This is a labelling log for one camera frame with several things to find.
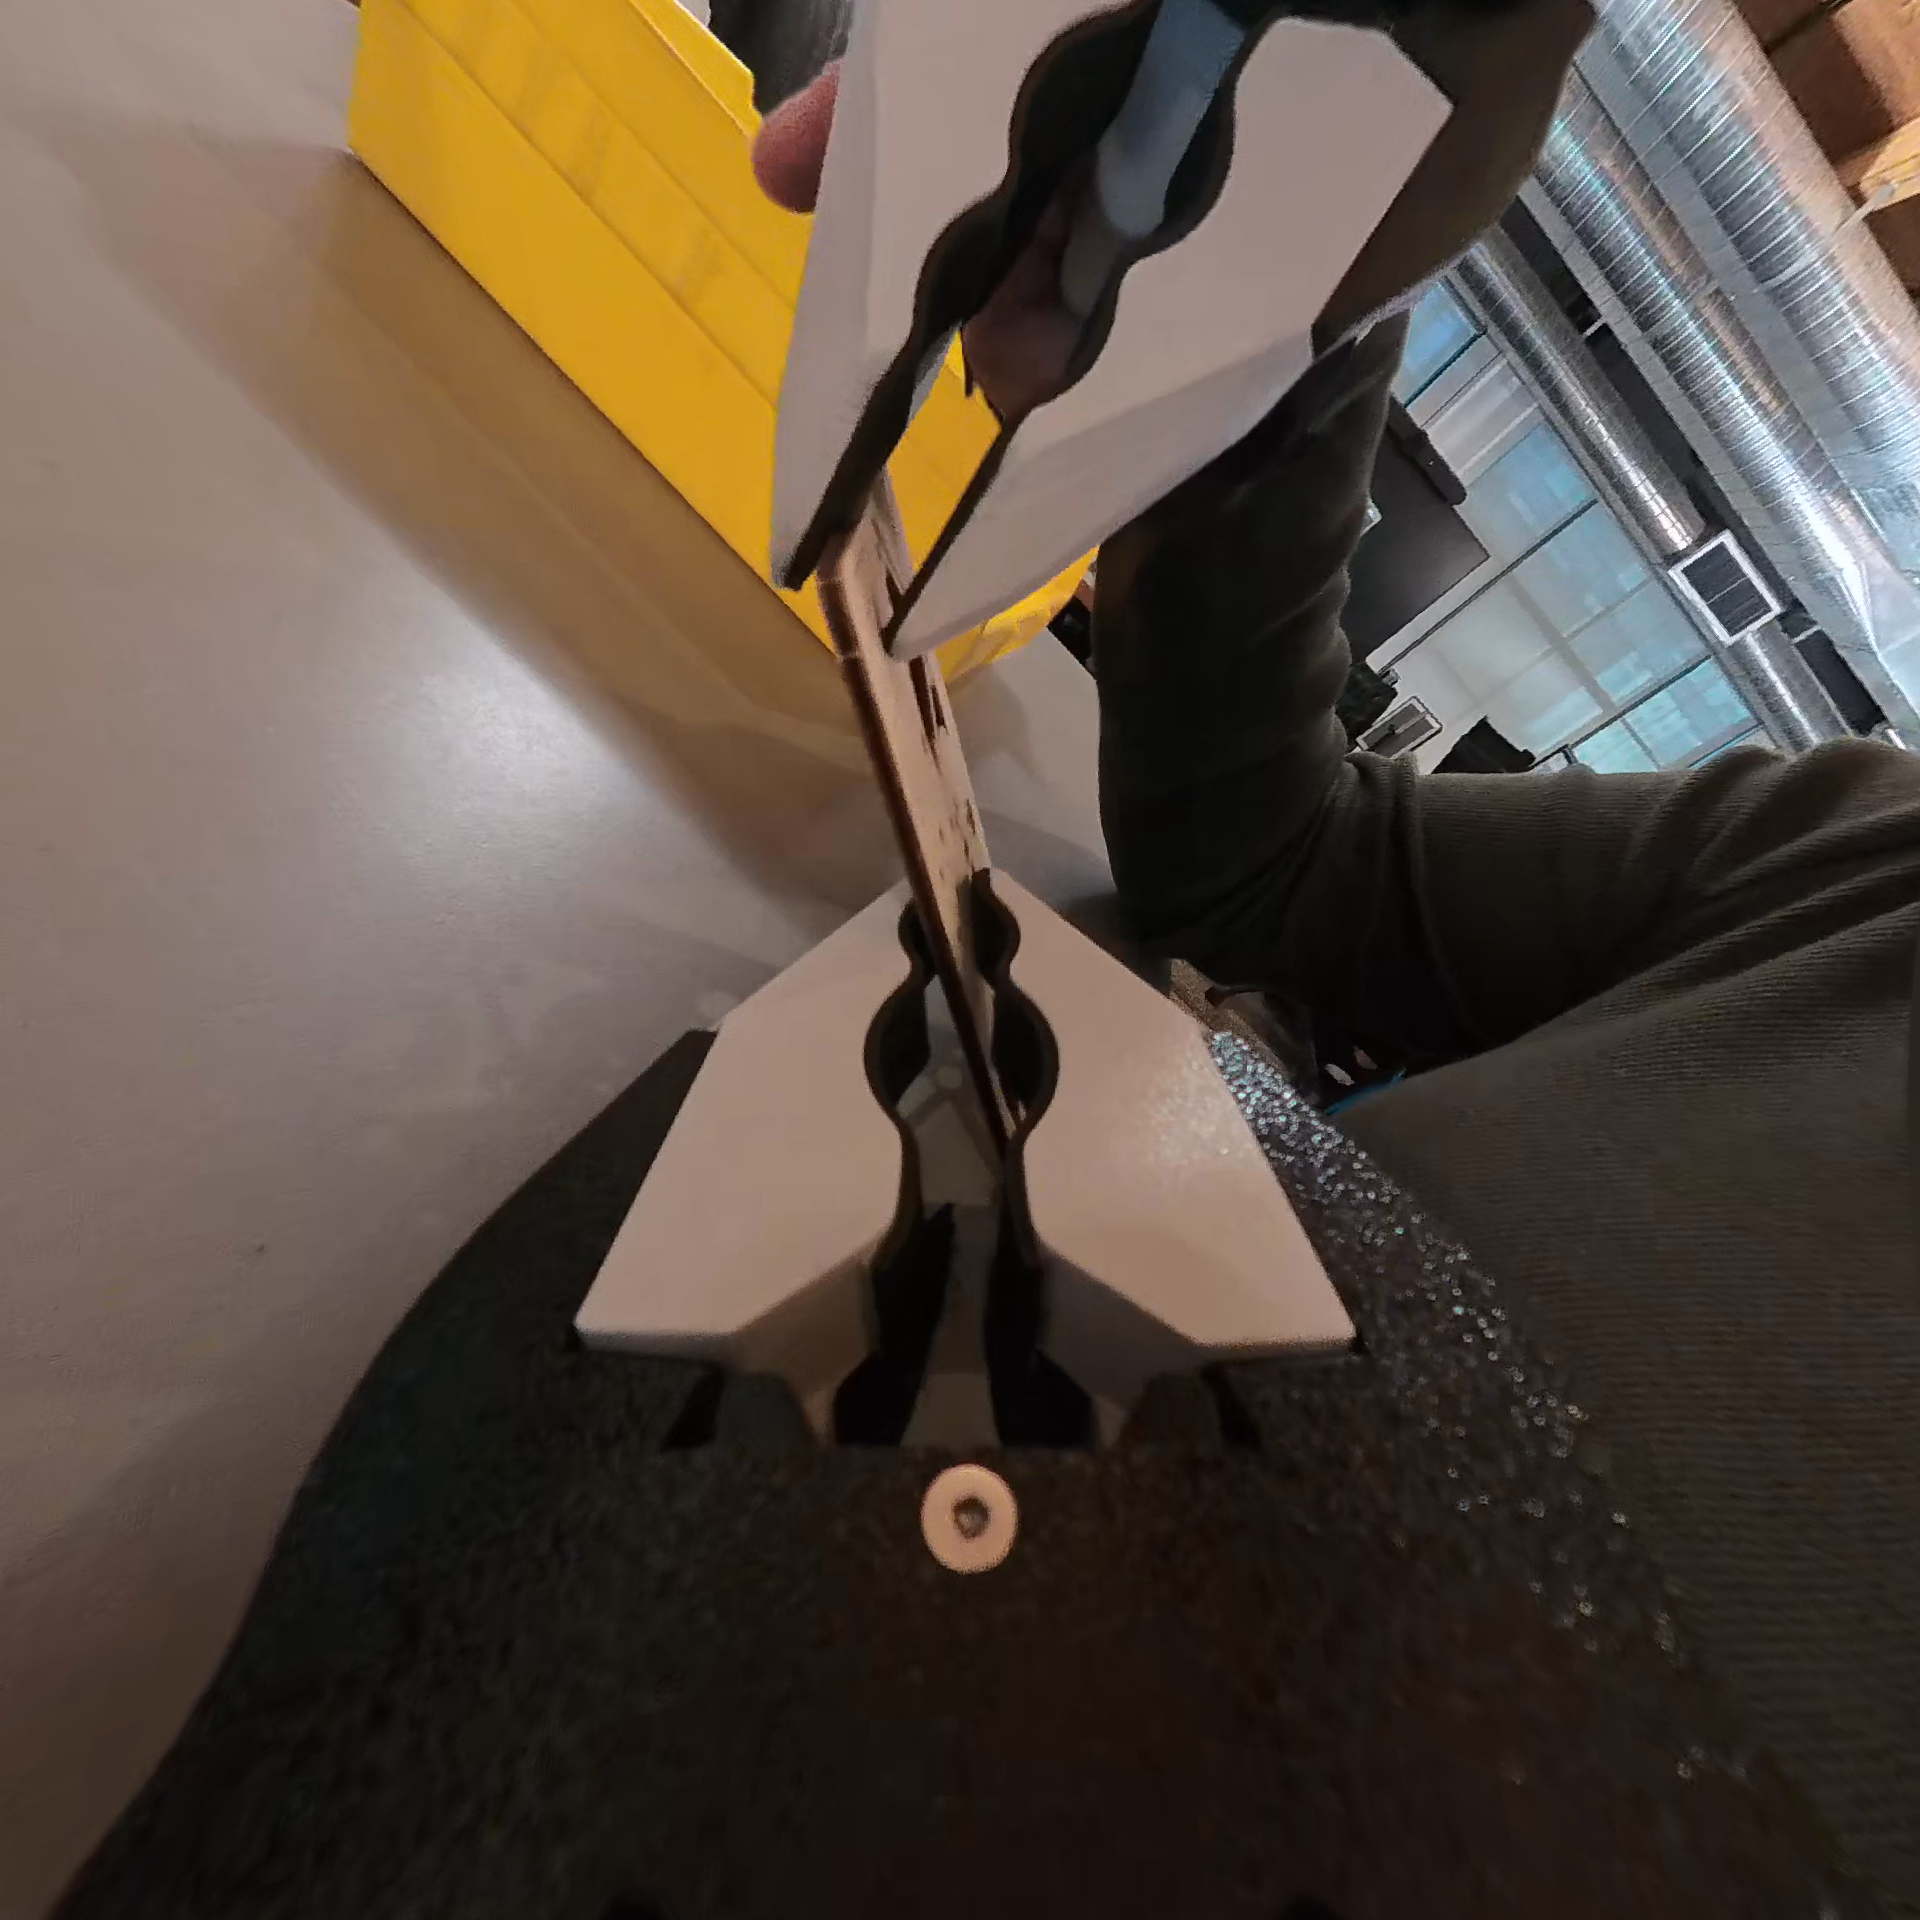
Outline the glass window wall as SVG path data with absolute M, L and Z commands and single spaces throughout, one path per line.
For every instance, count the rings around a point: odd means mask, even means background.
M 1772 732 L 1582 454 L 1445 281 L 1410 311 L 1393 395 L 1462 480 L 1482 561 L 1371 662 L 1437 732 L 1437 770 L 1475 724 L 1539 769 L 1691 770 Z

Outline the wooden model parts sheet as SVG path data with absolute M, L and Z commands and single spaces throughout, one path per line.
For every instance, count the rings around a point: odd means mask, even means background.
M 994 995 L 973 939 L 976 878 L 988 874 L 973 777 L 936 657 L 893 660 L 886 648 L 912 578 L 905 523 L 890 476 L 881 475 L 853 523 L 824 548 L 813 584 L 986 1137 L 994 1155 L 1005 1155 L 1017 1107 L 994 1080 Z

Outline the narrow silver ventilation duct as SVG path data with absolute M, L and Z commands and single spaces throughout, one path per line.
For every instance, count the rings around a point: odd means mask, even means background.
M 1687 601 L 1679 598 L 1667 564 L 1724 526 L 1700 517 L 1681 476 L 1665 464 L 1504 228 L 1494 228 L 1459 259 L 1452 284 L 1549 429 L 1571 446 L 1598 500 L 1617 514 L 1643 560 L 1654 564 L 1704 657 L 1726 677 L 1756 724 L 1789 754 L 1847 739 L 1852 729 L 1841 710 L 1835 710 L 1795 641 L 1779 628 L 1779 616 L 1761 634 L 1719 648 Z

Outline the person's dark green clothing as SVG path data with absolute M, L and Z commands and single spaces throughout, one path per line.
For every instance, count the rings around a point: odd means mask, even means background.
M 1613 1447 L 1741 1717 L 1917 1918 L 1917 762 L 1102 770 L 1138 930 L 1420 1070 L 1349 1135 Z

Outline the person's right forearm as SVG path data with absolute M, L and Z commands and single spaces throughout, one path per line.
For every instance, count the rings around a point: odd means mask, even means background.
M 1321 356 L 1096 553 L 1096 805 L 1132 943 L 1310 995 L 1298 899 L 1349 739 L 1349 569 L 1403 313 Z

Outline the yellow plastic bin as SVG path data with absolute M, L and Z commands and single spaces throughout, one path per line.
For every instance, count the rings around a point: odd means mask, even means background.
M 751 72 L 685 5 L 361 5 L 349 149 L 769 584 L 805 220 L 753 183 Z

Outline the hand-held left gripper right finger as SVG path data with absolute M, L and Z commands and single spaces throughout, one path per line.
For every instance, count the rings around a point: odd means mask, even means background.
M 1158 1378 L 1321 1361 L 1354 1323 L 1206 1029 L 1017 883 L 976 874 L 1007 1124 L 981 1358 L 1001 1443 L 1099 1443 Z

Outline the black computer monitor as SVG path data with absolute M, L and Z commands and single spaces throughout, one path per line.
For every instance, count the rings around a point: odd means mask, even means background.
M 1369 660 L 1485 560 L 1467 486 L 1410 411 L 1389 400 L 1369 491 L 1369 526 L 1349 564 L 1346 636 Z

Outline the person's right hand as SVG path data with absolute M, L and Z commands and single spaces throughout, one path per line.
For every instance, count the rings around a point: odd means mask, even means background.
M 828 62 L 809 86 L 780 103 L 753 134 L 753 180 L 783 212 L 809 216 L 819 203 L 838 80 L 841 67 Z

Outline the white air vent grille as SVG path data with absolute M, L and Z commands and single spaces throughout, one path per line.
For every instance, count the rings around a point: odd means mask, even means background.
M 1761 634 L 1785 610 L 1785 601 L 1730 528 L 1675 560 L 1667 583 L 1719 648 Z

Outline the cardboard box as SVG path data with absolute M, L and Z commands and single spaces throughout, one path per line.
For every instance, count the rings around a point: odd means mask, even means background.
M 1830 161 L 1917 118 L 1917 5 L 1741 5 Z

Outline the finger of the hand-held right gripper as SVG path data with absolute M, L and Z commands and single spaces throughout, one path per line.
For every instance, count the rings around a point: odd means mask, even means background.
M 802 587 L 933 351 L 1089 180 L 1157 5 L 858 5 L 783 358 L 769 573 Z
M 925 657 L 1196 476 L 1310 370 L 1311 331 L 1452 105 L 1369 28 L 1152 30 L 1074 212 L 1062 299 L 1089 358 L 1011 426 L 905 595 Z

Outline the wide silver ventilation duct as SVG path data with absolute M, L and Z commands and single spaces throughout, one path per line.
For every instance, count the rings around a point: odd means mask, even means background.
M 1890 616 L 1878 652 L 1917 703 L 1917 311 L 1736 5 L 1592 13 L 1585 86 L 1650 177 L 1679 192 L 1878 528 Z

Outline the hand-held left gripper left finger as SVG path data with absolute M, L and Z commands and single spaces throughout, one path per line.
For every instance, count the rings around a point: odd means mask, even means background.
M 709 1034 L 573 1333 L 776 1378 L 816 1433 L 896 1443 L 986 1211 L 986 1124 L 893 884 Z

